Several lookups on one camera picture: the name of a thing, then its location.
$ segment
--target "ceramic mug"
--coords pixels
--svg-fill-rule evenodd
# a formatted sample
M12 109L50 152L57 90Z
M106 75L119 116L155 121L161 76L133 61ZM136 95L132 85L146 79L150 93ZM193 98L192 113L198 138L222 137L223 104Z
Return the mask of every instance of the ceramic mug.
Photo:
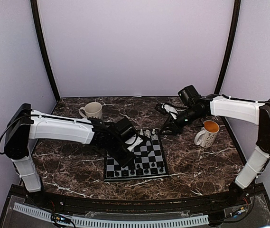
M211 120L204 121L204 127L198 132L194 139L195 145L208 148L212 146L219 132L219 125Z
M102 104L100 104L99 102L88 103L85 107L81 107L79 109L79 114L83 118L92 117L102 119Z

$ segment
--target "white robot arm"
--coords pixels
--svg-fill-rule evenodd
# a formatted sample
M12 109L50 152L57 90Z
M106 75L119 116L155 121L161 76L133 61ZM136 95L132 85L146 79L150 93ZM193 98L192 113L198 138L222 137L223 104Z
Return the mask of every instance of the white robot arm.
M29 139L69 140L98 146L125 167L134 159L131 151L143 142L142 137L127 118L117 123L74 119L41 113L23 104L8 124L4 154L11 158L26 189L38 192L42 183L28 151Z
M181 134L185 125L206 115L235 118L259 126L256 147L229 187L232 195L230 204L234 204L235 198L241 195L260 174L270 158L270 100L255 102L214 94L202 97L192 85L185 87L178 94L187 109L177 116L170 115L162 126L160 134ZM164 110L159 110L159 107L161 106L158 104L156 110L164 114Z

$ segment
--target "black frame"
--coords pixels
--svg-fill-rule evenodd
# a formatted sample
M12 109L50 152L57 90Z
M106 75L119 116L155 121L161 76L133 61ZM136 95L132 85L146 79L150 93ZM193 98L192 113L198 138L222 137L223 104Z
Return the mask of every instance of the black frame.
M246 191L253 195L253 185L250 185ZM255 185L255 195L263 194L270 211L270 199L263 186L263 183ZM72 214L86 214L88 211L107 212L107 213L133 213L133 214L147 214L160 212L176 212L189 210L191 214L203 213L212 216L214 214L222 213L224 208L230 207L223 202L214 202L213 200L223 199L228 192L222 192L207 196L187 197L171 200L105 200L105 199L88 199L80 197L71 197L59 195L54 193L46 193L46 196L55 204L56 212L72 215ZM12 185L8 196L6 198L1 217L0 228L3 225L7 207L11 196L18 196L26 199L27 191L24 187ZM25 200L26 203L32 205L32 201ZM242 205L243 201L237 201L236 205Z
M44 66L45 66L45 69L47 72L48 80L49 80L49 83L51 85L53 94L55 96L56 101L58 102L61 99L61 97L60 97L60 94L59 94L59 91L58 91L58 88L56 85L54 74L52 72L51 65L50 65L49 58L48 58L48 54L47 54L47 49L46 49L46 45L45 45L45 41L44 41L44 37L43 37L43 31L42 31L42 26L41 26L41 21L40 21L40 16L39 16L37 0L30 0L30 3L31 3L32 15L33 15L34 23L35 23L37 39L39 42ZM229 37L227 40L223 63L221 66L220 74L219 74L218 81L217 81L216 88L215 88L215 92L214 92L215 94L220 93L220 90L222 88L222 84L224 81L225 73L226 73L226 70L227 70L227 67L229 64L229 60L230 60L230 56L231 56L231 52L232 52L232 48L233 48L233 43L234 43L234 38L235 38L235 33L236 33L236 29L237 29L240 4L241 4L241 0L234 1L234 9L233 9Z
M40 51L41 51L41 55L43 58L45 70L47 73L47 77L48 77L51 89L52 89L53 94L55 96L55 99L58 102L61 99L61 97L60 97L60 94L59 94L59 91L58 91L58 88L56 85L53 71L52 71L51 66L50 66L50 62L49 62L49 58L48 58L48 54L47 54L47 50L46 50L46 45L44 42L37 0L30 0L30 3L31 3L32 16L33 16L34 23L35 23L36 34L37 34L38 43L40 46Z
M221 66L221 70L219 73L219 77L218 77L218 81L216 84L214 94L220 93L220 90L221 90L221 87L222 87L222 84L224 81L225 73L226 73L226 70L227 70L228 65L229 65L230 56L231 56L231 52L232 52L232 48L233 48L233 44L234 44L234 39L235 39L235 34L236 34L236 29L237 29L237 23L238 23L239 11L240 11L240 3L241 3L241 0L235 0L235 2L234 2L234 9L233 9L230 33L229 33L229 37L228 37L228 42L226 44L223 62L222 62L222 66Z

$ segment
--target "white mug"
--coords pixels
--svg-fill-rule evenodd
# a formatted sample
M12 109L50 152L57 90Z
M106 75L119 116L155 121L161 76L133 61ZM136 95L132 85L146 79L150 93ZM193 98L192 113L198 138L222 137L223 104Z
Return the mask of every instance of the white mug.
M79 114L83 118L92 117L102 119L102 104L99 102L88 103L85 107L81 107L79 109Z
M208 148L212 146L215 138L219 132L219 125L214 121L207 120L204 121L204 127L194 139L195 145L200 145L202 147Z

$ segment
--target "white wall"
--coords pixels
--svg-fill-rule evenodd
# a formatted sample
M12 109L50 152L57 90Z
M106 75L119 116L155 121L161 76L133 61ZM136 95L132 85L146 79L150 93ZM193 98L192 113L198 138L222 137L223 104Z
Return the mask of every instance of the white wall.
M39 0L62 97L214 91L233 0Z
M247 99L270 98L270 1L242 1L222 93ZM258 127L232 119L229 122L248 158L257 141ZM270 164L260 181L270 197Z
M50 112L55 99L40 54L28 0L0 0L0 135L22 103ZM0 155L0 213L12 183L12 162Z

